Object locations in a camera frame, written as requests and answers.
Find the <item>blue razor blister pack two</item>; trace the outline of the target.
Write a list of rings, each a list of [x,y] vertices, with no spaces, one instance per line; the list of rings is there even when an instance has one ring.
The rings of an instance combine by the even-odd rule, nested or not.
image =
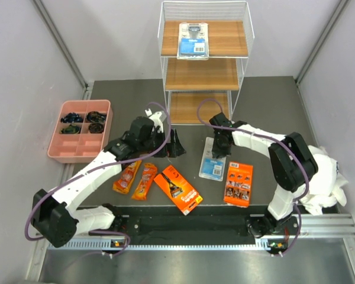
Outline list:
[[[215,159],[212,157],[214,139],[207,137],[202,155],[199,177],[218,182],[223,181],[226,158]]]

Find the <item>blue razor blister pack one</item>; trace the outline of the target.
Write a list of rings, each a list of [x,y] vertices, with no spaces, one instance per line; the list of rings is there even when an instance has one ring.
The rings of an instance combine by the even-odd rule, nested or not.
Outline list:
[[[177,47],[176,58],[178,60],[208,60],[208,24],[205,22],[180,23]]]

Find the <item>orange Gillette razor box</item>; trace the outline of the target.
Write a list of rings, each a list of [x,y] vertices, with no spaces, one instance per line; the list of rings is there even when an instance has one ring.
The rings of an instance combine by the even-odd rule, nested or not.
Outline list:
[[[160,172],[154,182],[185,216],[203,201],[199,192],[172,165]]]

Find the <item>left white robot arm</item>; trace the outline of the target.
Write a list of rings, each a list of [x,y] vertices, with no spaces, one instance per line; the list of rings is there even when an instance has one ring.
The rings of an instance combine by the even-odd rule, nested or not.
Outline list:
[[[121,231],[122,220],[116,217],[110,205],[91,209],[79,207],[103,183],[130,164],[149,157],[167,156],[172,129],[164,129],[163,124],[171,123],[168,112],[147,109],[145,113],[73,177],[49,191],[40,189],[34,194],[32,210],[25,223],[26,239],[32,240],[29,228],[33,227],[40,238],[59,248],[79,234],[105,230],[114,235]]]

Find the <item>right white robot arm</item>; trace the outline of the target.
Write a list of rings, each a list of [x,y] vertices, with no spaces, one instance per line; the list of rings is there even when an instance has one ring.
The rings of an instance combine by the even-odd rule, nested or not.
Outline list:
[[[232,146],[238,146],[270,159],[277,187],[264,216],[258,221],[250,221],[249,226],[252,232],[260,235],[280,233],[294,206],[309,192],[309,182],[318,172],[307,143],[299,133],[268,133],[244,121],[231,122],[222,112],[209,123],[214,129],[214,158],[229,156]]]

